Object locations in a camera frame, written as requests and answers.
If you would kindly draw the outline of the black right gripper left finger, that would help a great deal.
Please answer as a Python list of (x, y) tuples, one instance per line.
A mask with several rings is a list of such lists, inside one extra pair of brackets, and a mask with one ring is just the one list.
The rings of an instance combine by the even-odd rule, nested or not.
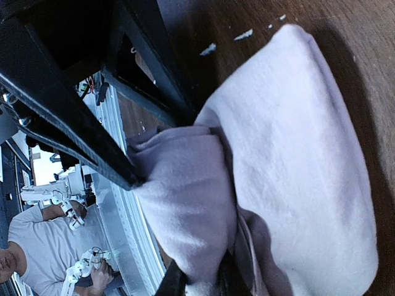
[(160, 283), (156, 296), (184, 296), (186, 287), (186, 275), (172, 260), (165, 276)]

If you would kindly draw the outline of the pink and cream underwear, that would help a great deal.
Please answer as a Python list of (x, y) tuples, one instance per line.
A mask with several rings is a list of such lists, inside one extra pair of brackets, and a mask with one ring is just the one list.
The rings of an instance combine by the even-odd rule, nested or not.
[(128, 139), (133, 192), (185, 295), (219, 295), (228, 250), (252, 295), (363, 295), (378, 270), (370, 181), (312, 35), (284, 25), (192, 126)]

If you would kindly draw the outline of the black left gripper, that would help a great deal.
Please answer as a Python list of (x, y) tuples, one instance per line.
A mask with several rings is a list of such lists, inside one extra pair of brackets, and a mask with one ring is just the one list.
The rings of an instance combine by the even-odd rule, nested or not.
[(170, 126), (197, 116), (157, 1), (1, 1), (1, 22), (6, 111), (32, 138), (125, 190), (144, 178), (59, 69), (82, 80), (102, 67), (106, 81)]

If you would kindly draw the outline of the person in grey shirt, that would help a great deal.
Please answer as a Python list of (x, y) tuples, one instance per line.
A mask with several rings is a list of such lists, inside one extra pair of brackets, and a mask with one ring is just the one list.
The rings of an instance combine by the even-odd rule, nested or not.
[(60, 205), (35, 205), (13, 217), (8, 247), (1, 250), (1, 282), (17, 273), (38, 295), (60, 295), (66, 270), (85, 251), (108, 250), (97, 205), (71, 204), (85, 221), (75, 231)]

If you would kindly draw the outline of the aluminium front rail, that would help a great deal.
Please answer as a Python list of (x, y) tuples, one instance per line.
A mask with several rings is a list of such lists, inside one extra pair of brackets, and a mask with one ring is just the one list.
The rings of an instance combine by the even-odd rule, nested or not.
[[(108, 87), (104, 102), (97, 104), (93, 94), (83, 101), (123, 152), (128, 138), (163, 125), (113, 86)], [(97, 173), (93, 181), (102, 224), (127, 295), (154, 295), (165, 266), (138, 198)]]

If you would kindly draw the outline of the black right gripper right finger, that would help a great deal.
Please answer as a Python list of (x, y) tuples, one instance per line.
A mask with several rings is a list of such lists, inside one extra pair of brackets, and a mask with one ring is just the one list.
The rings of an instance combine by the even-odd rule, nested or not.
[(252, 296), (232, 254), (227, 250), (218, 269), (220, 296)]

